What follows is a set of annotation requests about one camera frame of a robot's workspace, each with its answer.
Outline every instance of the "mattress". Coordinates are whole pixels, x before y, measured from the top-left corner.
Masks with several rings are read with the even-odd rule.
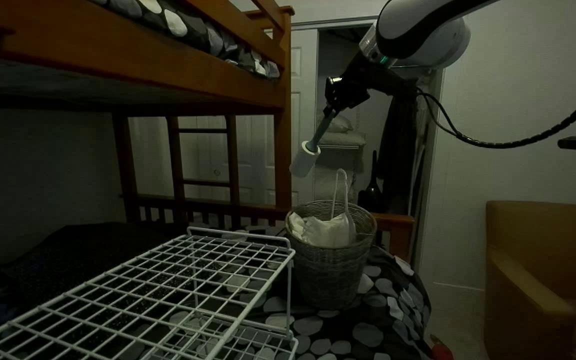
[[[120,15],[132,17],[191,48],[238,63],[251,73],[278,78],[274,62],[240,45],[228,32],[203,20],[191,8],[168,0],[92,0]]]

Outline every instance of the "bed frame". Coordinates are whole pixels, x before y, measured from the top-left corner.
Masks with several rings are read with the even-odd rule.
[[[276,62],[264,80],[164,34],[115,15],[89,0],[0,0],[0,107],[112,112],[128,222],[216,222],[220,227],[279,223],[290,210],[290,15],[272,0],[240,11],[228,0],[185,0],[242,44]],[[274,206],[238,200],[236,114],[274,116]],[[171,173],[181,178],[178,118],[224,116],[229,201],[143,195],[136,186],[129,116],[166,116]],[[407,258],[413,220],[375,213],[392,253]]]

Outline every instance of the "black cable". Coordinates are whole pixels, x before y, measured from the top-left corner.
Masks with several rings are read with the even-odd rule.
[[[453,126],[452,118],[448,116],[446,107],[441,105],[441,101],[439,101],[436,95],[432,95],[432,94],[428,94],[428,92],[423,92],[423,89],[419,89],[419,87],[418,87],[418,94],[423,95],[428,107],[430,107],[430,101],[428,101],[428,97],[430,97],[430,100],[439,107],[439,112],[444,114],[450,130],[448,130],[446,126],[437,123],[437,119],[434,118],[434,112],[432,112],[432,107],[430,107],[430,116],[432,116],[432,119],[434,119],[434,123],[436,123],[437,127],[441,127],[444,131],[452,133],[453,138],[457,138],[457,139],[462,139],[462,141],[465,141],[465,144],[478,146],[478,148],[498,148],[498,150],[499,150],[499,148],[519,148],[519,146],[528,146],[528,144],[545,139],[545,138],[557,133],[559,130],[564,130],[564,127],[568,127],[568,126],[572,126],[572,123],[576,122],[576,110],[573,110],[573,112],[570,112],[570,116],[564,118],[559,123],[555,123],[555,126],[551,126],[551,127],[547,127],[547,130],[544,130],[544,131],[540,131],[540,133],[536,133],[536,135],[528,135],[528,138],[514,139],[514,141],[480,141],[480,139],[473,139],[473,138],[462,133],[462,131]]]

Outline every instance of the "metal grid shelf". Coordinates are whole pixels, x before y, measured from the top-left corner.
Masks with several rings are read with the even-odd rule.
[[[292,256],[191,227],[0,326],[0,357],[292,357],[290,329],[243,320]]]

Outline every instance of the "floor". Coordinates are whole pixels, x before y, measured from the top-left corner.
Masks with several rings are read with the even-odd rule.
[[[456,360],[487,360],[483,347],[483,291],[428,286],[432,316],[428,335],[441,338]]]

